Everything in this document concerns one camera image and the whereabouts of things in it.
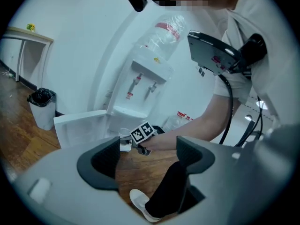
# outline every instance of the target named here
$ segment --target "white shoe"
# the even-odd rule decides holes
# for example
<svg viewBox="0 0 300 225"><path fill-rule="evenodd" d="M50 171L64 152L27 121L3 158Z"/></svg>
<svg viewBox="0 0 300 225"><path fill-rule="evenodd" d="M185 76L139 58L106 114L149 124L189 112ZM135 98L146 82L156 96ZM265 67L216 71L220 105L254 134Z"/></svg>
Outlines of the white shoe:
<svg viewBox="0 0 300 225"><path fill-rule="evenodd" d="M143 213L149 222L156 223L161 220L161 218L153 217L146 211L145 204L149 201L149 197L147 197L145 193L137 189L132 189L129 193L129 196L133 205Z"/></svg>

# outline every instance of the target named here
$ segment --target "black and white marker cube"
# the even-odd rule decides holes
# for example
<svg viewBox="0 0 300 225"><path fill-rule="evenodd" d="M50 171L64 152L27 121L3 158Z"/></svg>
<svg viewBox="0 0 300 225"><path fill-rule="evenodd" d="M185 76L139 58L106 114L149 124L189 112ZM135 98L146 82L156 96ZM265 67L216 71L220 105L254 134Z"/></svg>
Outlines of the black and white marker cube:
<svg viewBox="0 0 300 225"><path fill-rule="evenodd" d="M131 137L135 141L136 144L139 144L145 140L147 140L149 137L151 137L152 134L154 134L155 130L150 125L149 122L145 122L141 124L140 126L136 127L130 132Z"/></svg>

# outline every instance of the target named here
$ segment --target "trash can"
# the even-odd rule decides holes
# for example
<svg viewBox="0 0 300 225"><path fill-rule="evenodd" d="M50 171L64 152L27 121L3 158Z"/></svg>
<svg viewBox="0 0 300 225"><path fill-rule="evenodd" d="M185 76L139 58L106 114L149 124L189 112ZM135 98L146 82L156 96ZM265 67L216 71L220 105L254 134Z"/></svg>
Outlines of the trash can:
<svg viewBox="0 0 300 225"><path fill-rule="evenodd" d="M31 112L39 128L49 131L53 125L56 107L55 92L40 88L28 96Z"/></svg>

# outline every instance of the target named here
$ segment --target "person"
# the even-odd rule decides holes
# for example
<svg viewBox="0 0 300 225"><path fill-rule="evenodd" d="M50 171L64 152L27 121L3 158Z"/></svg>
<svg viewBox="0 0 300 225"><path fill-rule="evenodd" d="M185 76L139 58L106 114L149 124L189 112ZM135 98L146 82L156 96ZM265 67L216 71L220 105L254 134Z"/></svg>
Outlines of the person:
<svg viewBox="0 0 300 225"><path fill-rule="evenodd" d="M276 5L271 0L183 0L187 4L204 5L213 8L226 8L228 11L228 27L222 41L235 49L242 47L244 42L254 33L263 36L268 54L251 66L244 73L223 73L232 87L233 114L244 103L254 88L264 101L272 115L275 108L268 97L271 85L276 81L280 71L288 69L293 63L296 46L290 42L290 34L285 21L278 15ZM152 137L141 145L148 150L175 150L177 136L190 136L211 141L222 133L229 120L229 93L226 85L216 76L214 94L201 117L188 124ZM162 217L185 211L195 204L196 199L187 191L185 167L180 162L173 164L167 171L153 196L149 199L143 192L130 191L132 203L150 222L157 222Z"/></svg>

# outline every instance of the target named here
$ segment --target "person's hand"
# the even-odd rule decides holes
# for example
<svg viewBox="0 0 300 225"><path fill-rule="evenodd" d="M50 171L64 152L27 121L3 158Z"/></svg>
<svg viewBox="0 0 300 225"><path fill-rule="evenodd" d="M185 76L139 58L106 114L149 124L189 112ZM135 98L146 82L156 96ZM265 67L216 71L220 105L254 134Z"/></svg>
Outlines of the person's hand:
<svg viewBox="0 0 300 225"><path fill-rule="evenodd" d="M176 150L176 139L169 138L168 133L160 134L151 137L150 139L142 142L140 145L149 151L153 150Z"/></svg>

